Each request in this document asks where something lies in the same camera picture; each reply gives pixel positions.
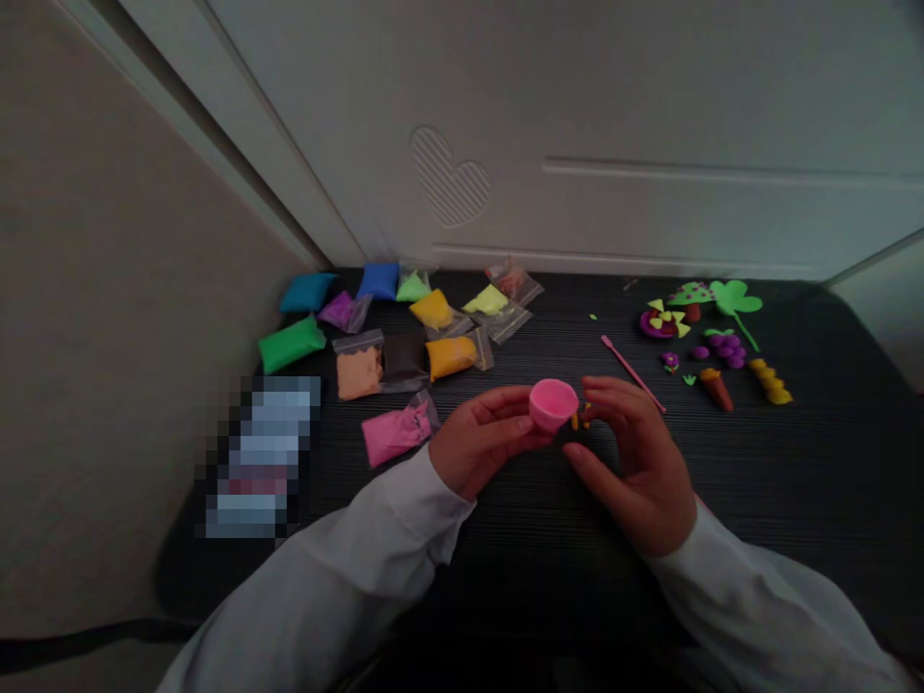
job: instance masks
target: white sleeve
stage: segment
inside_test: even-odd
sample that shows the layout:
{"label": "white sleeve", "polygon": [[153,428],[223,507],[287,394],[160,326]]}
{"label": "white sleeve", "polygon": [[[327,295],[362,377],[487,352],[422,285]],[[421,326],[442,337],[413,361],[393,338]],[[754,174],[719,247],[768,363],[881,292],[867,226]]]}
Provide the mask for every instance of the white sleeve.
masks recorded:
{"label": "white sleeve", "polygon": [[324,690],[424,595],[474,508],[447,488],[424,447],[279,547],[187,643],[158,690]]}
{"label": "white sleeve", "polygon": [[701,504],[674,553],[645,557],[681,623],[746,691],[914,690],[826,577],[745,544]]}

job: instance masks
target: hand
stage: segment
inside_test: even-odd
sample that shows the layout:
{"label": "hand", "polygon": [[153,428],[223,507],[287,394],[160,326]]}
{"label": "hand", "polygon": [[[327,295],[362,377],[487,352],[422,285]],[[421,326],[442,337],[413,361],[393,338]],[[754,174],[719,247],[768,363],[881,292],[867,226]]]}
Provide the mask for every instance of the hand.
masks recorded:
{"label": "hand", "polygon": [[533,432],[531,389],[512,385],[470,399],[430,441],[433,469],[466,501],[473,501],[508,459],[552,442],[551,435]]}
{"label": "hand", "polygon": [[676,551],[696,524],[696,496],[655,403],[616,378],[585,377],[583,385],[593,406],[581,416],[601,419],[613,429],[624,477],[579,443],[565,446],[568,460],[639,552],[665,556]]}

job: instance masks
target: plastic bag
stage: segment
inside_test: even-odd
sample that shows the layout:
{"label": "plastic bag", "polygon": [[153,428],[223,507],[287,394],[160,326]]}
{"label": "plastic bag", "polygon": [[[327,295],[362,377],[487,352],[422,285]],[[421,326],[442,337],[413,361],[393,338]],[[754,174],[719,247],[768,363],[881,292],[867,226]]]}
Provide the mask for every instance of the plastic bag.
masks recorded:
{"label": "plastic bag", "polygon": [[366,294],[353,300],[348,292],[340,292],[318,313],[318,320],[329,322],[349,334],[356,334],[366,322],[370,305],[372,305],[372,294]]}
{"label": "plastic bag", "polygon": [[440,429],[436,405],[427,390],[417,393],[404,409],[363,421],[366,453],[372,469],[429,440]]}
{"label": "plastic bag", "polygon": [[465,315],[449,306],[442,290],[436,289],[411,305],[411,313],[423,323],[431,341],[457,337],[475,327]]}
{"label": "plastic bag", "polygon": [[411,303],[426,297],[430,288],[430,274],[438,268],[425,263],[401,261],[398,273],[398,300]]}
{"label": "plastic bag", "polygon": [[430,381],[475,366],[479,371],[494,367],[494,354],[487,327],[479,327],[462,337],[426,343],[430,355]]}
{"label": "plastic bag", "polygon": [[532,313],[507,298],[493,284],[466,303],[462,310],[475,322],[487,327],[491,339],[499,345],[513,337],[532,318]]}
{"label": "plastic bag", "polygon": [[512,298],[524,308],[545,291],[542,285],[529,276],[520,265],[515,264],[509,255],[504,262],[492,265],[484,273],[505,296]]}
{"label": "plastic bag", "polygon": [[342,401],[379,392],[384,341],[382,331],[375,329],[331,342],[337,354],[337,389]]}
{"label": "plastic bag", "polygon": [[356,297],[372,294],[375,300],[395,300],[397,283],[398,263],[367,263]]}
{"label": "plastic bag", "polygon": [[280,313],[314,313],[319,311],[327,297],[330,283],[336,274],[301,274],[289,284],[279,303]]}
{"label": "plastic bag", "polygon": [[430,374],[424,369],[422,331],[385,338],[385,373],[379,386],[382,393],[417,392],[425,388]]}
{"label": "plastic bag", "polygon": [[326,344],[327,338],[318,328],[315,317],[308,316],[260,340],[257,346],[263,358],[263,373],[269,375],[285,368],[303,356],[323,349]]}

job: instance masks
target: wall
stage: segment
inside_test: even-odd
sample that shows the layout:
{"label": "wall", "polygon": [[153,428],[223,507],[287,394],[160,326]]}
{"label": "wall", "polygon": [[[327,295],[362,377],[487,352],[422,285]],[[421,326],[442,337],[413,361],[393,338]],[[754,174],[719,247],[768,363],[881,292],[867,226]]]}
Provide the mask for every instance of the wall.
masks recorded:
{"label": "wall", "polygon": [[[0,637],[40,637],[157,613],[193,460],[305,263],[57,5],[0,13]],[[171,652],[132,647],[0,687],[118,660],[150,688]]]}
{"label": "wall", "polygon": [[898,370],[924,393],[924,231],[832,283]]}

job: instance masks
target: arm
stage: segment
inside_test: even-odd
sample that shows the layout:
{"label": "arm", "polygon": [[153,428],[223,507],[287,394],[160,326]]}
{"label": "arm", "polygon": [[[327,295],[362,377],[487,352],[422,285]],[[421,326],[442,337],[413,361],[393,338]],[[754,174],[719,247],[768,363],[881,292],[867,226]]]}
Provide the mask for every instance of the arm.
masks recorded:
{"label": "arm", "polygon": [[587,448],[573,467],[651,567],[690,633],[747,691],[914,690],[826,578],[741,542],[697,503],[686,463],[651,401],[614,378],[585,378],[619,443],[622,479]]}
{"label": "arm", "polygon": [[836,585],[745,544],[702,505],[679,549],[645,560],[680,622],[745,690],[915,690]]}
{"label": "arm", "polygon": [[323,691],[378,645],[448,564],[475,497],[530,432],[529,388],[460,406],[430,444],[349,507],[287,540],[180,652],[158,689]]}

